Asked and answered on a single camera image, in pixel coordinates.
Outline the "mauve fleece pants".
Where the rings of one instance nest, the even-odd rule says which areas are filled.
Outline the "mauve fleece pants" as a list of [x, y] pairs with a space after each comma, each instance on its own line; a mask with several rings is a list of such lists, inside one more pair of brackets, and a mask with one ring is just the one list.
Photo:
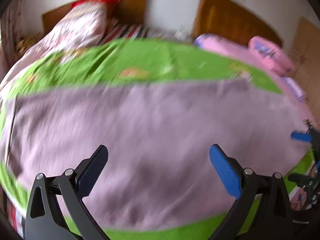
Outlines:
[[244, 79], [55, 89], [6, 105], [1, 156], [26, 189], [100, 145], [108, 162], [84, 199], [103, 228], [172, 228], [227, 212], [231, 197], [209, 160], [218, 144], [242, 166], [287, 174], [307, 153], [305, 125], [285, 95]]

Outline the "folded purple white cloth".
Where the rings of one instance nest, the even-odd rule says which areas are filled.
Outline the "folded purple white cloth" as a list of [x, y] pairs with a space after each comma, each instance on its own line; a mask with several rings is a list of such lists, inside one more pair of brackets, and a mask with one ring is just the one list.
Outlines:
[[282, 79], [300, 102], [305, 101], [306, 93], [293, 78], [283, 77]]

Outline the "pink floral bed sheet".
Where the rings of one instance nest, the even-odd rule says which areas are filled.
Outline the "pink floral bed sheet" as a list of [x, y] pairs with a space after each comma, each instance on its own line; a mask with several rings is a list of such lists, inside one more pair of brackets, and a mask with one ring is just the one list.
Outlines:
[[222, 56], [229, 57], [231, 59], [235, 59], [237, 61], [243, 62], [245, 64], [254, 66], [256, 68], [260, 68], [264, 72], [266, 72], [274, 83], [284, 92], [292, 101], [294, 105], [297, 106], [300, 114], [303, 119], [309, 119], [313, 123], [316, 123], [316, 119], [314, 115], [311, 113], [310, 108], [306, 104], [306, 100], [300, 102], [292, 90], [287, 86], [287, 84], [283, 81], [283, 77], [289, 77], [289, 72], [287, 76], [280, 76], [277, 73], [268, 70], [259, 60], [258, 58], [249, 51], [248, 45], [243, 46], [239, 45], [235, 42], [232, 42], [226, 38], [221, 36], [213, 35], [213, 34], [202, 34], [198, 36], [194, 41], [195, 46], [198, 48], [209, 51], [211, 53], [216, 53]]

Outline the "wooden louvred wardrobe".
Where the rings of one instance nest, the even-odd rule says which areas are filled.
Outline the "wooden louvred wardrobe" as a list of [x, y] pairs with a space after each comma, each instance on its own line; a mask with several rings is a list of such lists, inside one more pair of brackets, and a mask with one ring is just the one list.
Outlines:
[[319, 112], [319, 28], [302, 17], [290, 56], [295, 64], [293, 78], [306, 92], [309, 107]]

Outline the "pink rolled quilt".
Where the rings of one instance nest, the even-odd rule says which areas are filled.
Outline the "pink rolled quilt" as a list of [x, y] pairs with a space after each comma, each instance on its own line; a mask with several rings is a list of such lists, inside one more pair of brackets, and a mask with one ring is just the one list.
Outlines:
[[294, 70], [292, 60], [277, 44], [260, 36], [250, 39], [248, 49], [268, 69], [280, 76], [287, 76]]

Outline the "right padded wooden headboard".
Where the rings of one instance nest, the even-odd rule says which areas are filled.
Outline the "right padded wooden headboard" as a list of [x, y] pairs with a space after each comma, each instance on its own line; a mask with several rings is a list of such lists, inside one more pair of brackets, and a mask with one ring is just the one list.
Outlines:
[[191, 36], [214, 34], [232, 42], [247, 45], [255, 36], [263, 37], [278, 46], [282, 38], [266, 22], [232, 0], [200, 0]]

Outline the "nightstand with patterned cover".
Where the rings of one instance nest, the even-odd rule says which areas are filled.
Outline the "nightstand with patterned cover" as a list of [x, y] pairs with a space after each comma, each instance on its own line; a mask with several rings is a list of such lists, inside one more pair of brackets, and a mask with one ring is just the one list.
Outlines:
[[175, 41], [175, 42], [186, 42], [191, 43], [193, 38], [189, 33], [182, 30], [160, 30], [160, 29], [149, 29], [147, 38], [159, 38], [161, 40]]

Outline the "yellow brown blanket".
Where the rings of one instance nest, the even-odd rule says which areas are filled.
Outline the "yellow brown blanket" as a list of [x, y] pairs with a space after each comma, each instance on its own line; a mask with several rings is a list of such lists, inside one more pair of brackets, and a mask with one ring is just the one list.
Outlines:
[[16, 54], [19, 57], [22, 57], [25, 52], [31, 48], [33, 45], [35, 45], [39, 40], [42, 38], [42, 34], [38, 33], [35, 35], [28, 36], [26, 38], [21, 38], [20, 42], [18, 42], [16, 46]]

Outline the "green cartoon bed sheet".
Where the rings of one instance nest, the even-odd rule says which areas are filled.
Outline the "green cartoon bed sheet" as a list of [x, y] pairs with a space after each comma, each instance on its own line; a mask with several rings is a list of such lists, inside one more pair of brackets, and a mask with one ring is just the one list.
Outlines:
[[[92, 48], [56, 51], [24, 68], [1, 88], [1, 138], [7, 117], [6, 105], [14, 97], [64, 88], [234, 79], [244, 79], [258, 89], [287, 96], [260, 68], [186, 44], [156, 39], [115, 40]], [[313, 163], [309, 146], [300, 162], [282, 175], [287, 178], [292, 172], [306, 173]], [[31, 189], [19, 183], [2, 156], [1, 185], [12, 205], [25, 216]], [[98, 225], [111, 239], [207, 239], [226, 213], [164, 229], [114, 229]]]

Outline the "floral pink curtain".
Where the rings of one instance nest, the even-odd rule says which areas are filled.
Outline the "floral pink curtain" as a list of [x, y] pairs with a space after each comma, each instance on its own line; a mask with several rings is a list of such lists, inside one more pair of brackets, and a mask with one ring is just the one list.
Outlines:
[[18, 61], [16, 46], [22, 37], [21, 12], [22, 0], [11, 0], [1, 16], [1, 45], [6, 70]]

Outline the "pink patterned folded quilt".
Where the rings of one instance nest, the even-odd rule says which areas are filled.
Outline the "pink patterned folded quilt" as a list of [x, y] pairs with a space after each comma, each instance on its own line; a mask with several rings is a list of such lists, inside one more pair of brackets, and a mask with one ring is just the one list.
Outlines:
[[105, 33], [107, 12], [108, 6], [101, 2], [86, 2], [75, 6], [13, 65], [1, 81], [1, 88], [24, 68], [53, 52], [96, 46]]

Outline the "red plaid mattress sheet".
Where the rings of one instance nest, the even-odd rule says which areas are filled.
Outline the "red plaid mattress sheet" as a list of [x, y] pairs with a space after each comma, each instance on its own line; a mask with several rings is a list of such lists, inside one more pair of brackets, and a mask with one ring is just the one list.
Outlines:
[[149, 28], [142, 24], [121, 24], [117, 23], [107, 34], [103, 36], [99, 45], [106, 44], [116, 39], [146, 38]]

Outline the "left wooden headboard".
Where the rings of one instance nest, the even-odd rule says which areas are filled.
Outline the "left wooden headboard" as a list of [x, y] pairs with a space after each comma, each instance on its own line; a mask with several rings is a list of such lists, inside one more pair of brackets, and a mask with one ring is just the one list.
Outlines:
[[[72, 4], [64, 4], [42, 15], [44, 33], [48, 34], [54, 26], [64, 18], [72, 9]], [[113, 15], [121, 23], [144, 24], [148, 0], [121, 0], [113, 10]]]

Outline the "red embroidered pillow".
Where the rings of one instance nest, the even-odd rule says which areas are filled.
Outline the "red embroidered pillow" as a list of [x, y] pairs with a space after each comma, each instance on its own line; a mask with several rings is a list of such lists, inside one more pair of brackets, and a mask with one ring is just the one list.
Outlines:
[[82, 16], [94, 12], [104, 12], [109, 20], [113, 11], [121, 0], [78, 0], [71, 4], [71, 12], [75, 16]]

